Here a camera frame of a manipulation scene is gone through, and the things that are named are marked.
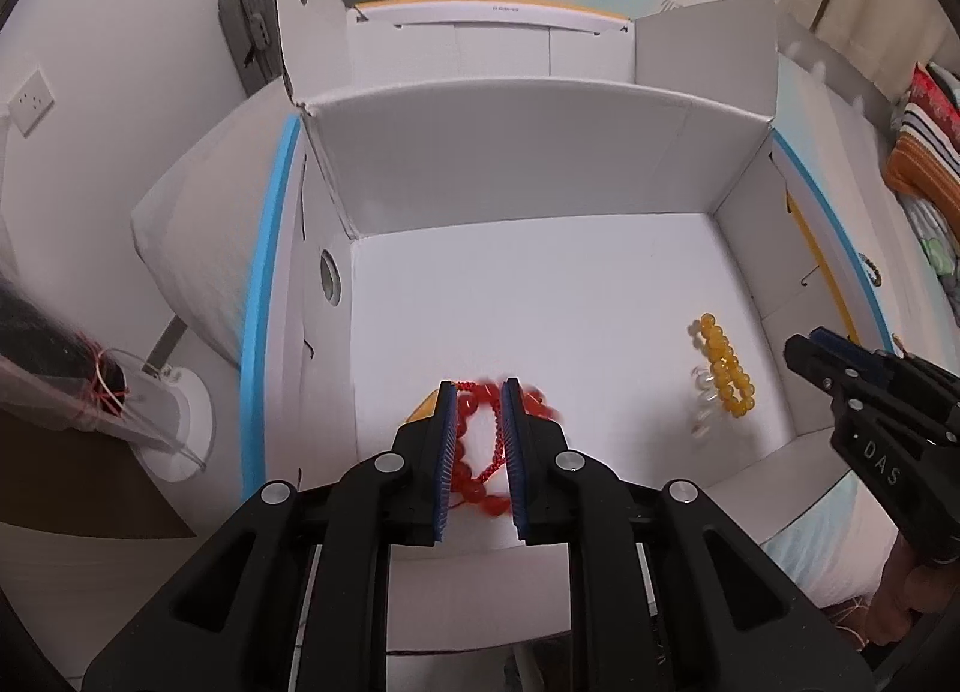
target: screw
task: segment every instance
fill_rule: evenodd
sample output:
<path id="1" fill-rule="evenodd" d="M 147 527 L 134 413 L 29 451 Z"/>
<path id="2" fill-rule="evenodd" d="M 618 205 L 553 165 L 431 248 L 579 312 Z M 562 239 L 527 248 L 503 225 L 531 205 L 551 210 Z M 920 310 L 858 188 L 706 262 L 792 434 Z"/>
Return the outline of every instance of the screw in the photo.
<path id="1" fill-rule="evenodd" d="M 274 481 L 272 484 L 267 484 L 267 486 L 264 486 L 264 488 L 260 490 L 260 499 L 267 505 L 280 505 L 280 503 L 286 502 L 289 496 L 290 486 L 287 486 L 282 481 Z"/>
<path id="2" fill-rule="evenodd" d="M 678 503 L 692 503 L 700 494 L 690 481 L 674 481 L 669 491 L 670 496 Z"/>
<path id="3" fill-rule="evenodd" d="M 381 473 L 395 473 L 397 470 L 400 470 L 403 467 L 403 457 L 400 454 L 395 454 L 392 451 L 388 451 L 386 454 L 381 454 L 376 458 L 376 461 L 373 462 L 373 466 L 376 467 Z"/>
<path id="4" fill-rule="evenodd" d="M 557 467 L 560 467 L 560 470 L 575 472 L 583 467 L 587 460 L 584 460 L 584 455 L 579 451 L 560 451 L 554 462 L 557 462 Z"/>

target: red bead bracelet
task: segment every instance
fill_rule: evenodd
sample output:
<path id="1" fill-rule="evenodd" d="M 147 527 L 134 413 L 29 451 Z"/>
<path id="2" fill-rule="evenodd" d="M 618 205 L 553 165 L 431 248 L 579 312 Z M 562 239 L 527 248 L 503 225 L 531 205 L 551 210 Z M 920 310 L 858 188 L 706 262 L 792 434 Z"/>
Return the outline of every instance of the red bead bracelet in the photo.
<path id="1" fill-rule="evenodd" d="M 500 494 L 487 494 L 486 482 L 491 479 L 497 470 L 503 467 L 506 457 L 503 453 L 503 422 L 500 412 L 500 387 L 491 382 L 458 381 L 457 387 L 457 441 L 453 455 L 453 475 L 450 478 L 450 491 L 458 492 L 463 500 L 453 508 L 464 503 L 475 503 L 484 513 L 499 516 L 510 510 L 510 498 Z M 477 412 L 481 405 L 488 405 L 493 410 L 496 422 L 496 437 L 493 443 L 493 460 L 478 476 L 467 462 L 464 462 L 466 448 L 460 441 L 467 433 L 467 419 Z M 523 390 L 523 409 L 531 416 L 541 419 L 558 419 L 559 415 L 553 408 L 544 405 L 544 394 L 534 387 Z"/>

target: striped pillow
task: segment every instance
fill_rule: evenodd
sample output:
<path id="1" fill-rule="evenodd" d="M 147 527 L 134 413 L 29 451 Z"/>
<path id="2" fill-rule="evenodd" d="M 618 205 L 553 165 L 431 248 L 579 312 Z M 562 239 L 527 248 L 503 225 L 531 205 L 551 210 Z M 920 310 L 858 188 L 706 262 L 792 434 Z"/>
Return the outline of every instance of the striped pillow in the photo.
<path id="1" fill-rule="evenodd" d="M 960 235 L 960 111 L 922 67 L 914 69 L 910 101 L 883 173 L 896 192 L 932 202 Z"/>

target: curtain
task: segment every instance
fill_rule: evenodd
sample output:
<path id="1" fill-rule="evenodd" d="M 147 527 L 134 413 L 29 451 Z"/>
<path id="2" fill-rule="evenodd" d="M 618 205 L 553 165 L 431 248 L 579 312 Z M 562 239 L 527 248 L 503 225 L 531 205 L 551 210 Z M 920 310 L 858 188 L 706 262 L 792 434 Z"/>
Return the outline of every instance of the curtain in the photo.
<path id="1" fill-rule="evenodd" d="M 937 0 L 781 0 L 890 100 L 910 85 L 916 62 L 960 65 L 957 37 Z"/>

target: yellow bead bracelet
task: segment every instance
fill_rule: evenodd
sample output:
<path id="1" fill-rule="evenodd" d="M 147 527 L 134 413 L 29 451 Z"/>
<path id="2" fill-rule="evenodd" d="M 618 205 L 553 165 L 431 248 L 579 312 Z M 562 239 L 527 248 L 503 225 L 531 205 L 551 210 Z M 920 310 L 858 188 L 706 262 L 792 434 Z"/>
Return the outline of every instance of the yellow bead bracelet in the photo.
<path id="1" fill-rule="evenodd" d="M 757 404 L 754 399 L 757 390 L 750 383 L 750 376 L 744 371 L 740 360 L 736 358 L 730 340 L 724 335 L 723 329 L 717 326 L 717 319 L 710 313 L 700 316 L 700 334 L 707 343 L 707 358 L 717 395 L 720 395 L 724 409 L 733 414 L 735 419 L 740 419 Z M 734 390 L 740 392 L 739 399 L 734 396 Z"/>

